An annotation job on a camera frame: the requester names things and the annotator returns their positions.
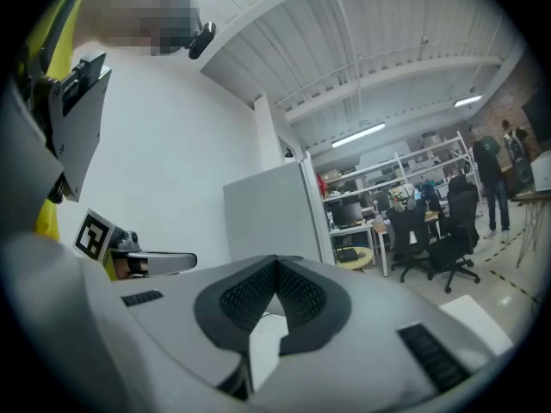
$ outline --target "fluorescent light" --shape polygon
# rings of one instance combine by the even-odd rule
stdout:
[[[333,144],[332,144],[333,148],[339,147],[340,145],[343,145],[343,144],[348,144],[350,141],[353,141],[354,139],[358,139],[358,138],[361,138],[363,136],[367,136],[371,133],[379,132],[379,130],[382,130],[383,128],[385,128],[385,125],[386,124],[383,122],[382,124],[379,124],[378,126],[368,128],[367,130],[364,130],[363,132],[359,132],[359,133],[353,134],[352,136],[349,136],[348,138],[344,138],[344,139],[341,139],[340,141],[333,142]]]
[[[465,99],[456,101],[454,102],[454,107],[461,107],[461,106],[464,106],[465,104],[470,104],[471,102],[477,102],[481,97],[482,95],[476,95],[476,96],[471,96],[470,98],[465,98]]]

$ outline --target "brick wall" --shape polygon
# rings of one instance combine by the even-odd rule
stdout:
[[[469,120],[469,124],[474,126],[475,139],[492,136],[501,145],[498,160],[502,167],[511,165],[509,155],[504,148],[505,133],[501,126],[502,120],[508,120],[513,127],[521,126],[526,129],[528,132],[526,147],[531,160],[542,152],[523,111],[523,104],[535,94],[538,85],[542,83],[543,75],[536,59],[531,53],[525,52],[498,91]]]

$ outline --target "white ceiling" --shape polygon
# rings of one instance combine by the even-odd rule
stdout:
[[[196,67],[251,107],[267,95],[312,154],[377,122],[455,114],[518,38],[492,0],[199,3],[219,33]]]

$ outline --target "white wall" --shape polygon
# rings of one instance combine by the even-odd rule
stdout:
[[[228,262],[222,187],[261,171],[254,112],[180,66],[185,54],[99,47],[113,69],[101,142],[80,202],[59,206],[62,241],[72,244],[90,207],[138,232],[144,249],[192,251],[199,266]],[[93,48],[76,50],[74,61]]]

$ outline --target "white pillar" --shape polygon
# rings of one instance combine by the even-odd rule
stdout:
[[[266,96],[255,101],[255,121],[264,170],[281,166],[283,164],[282,151]]]
[[[281,148],[281,141],[293,152],[297,161],[304,158],[298,133],[288,123],[285,112],[271,102],[267,96],[262,96],[255,101],[255,116],[260,153],[265,170],[283,164],[283,155],[286,149]]]

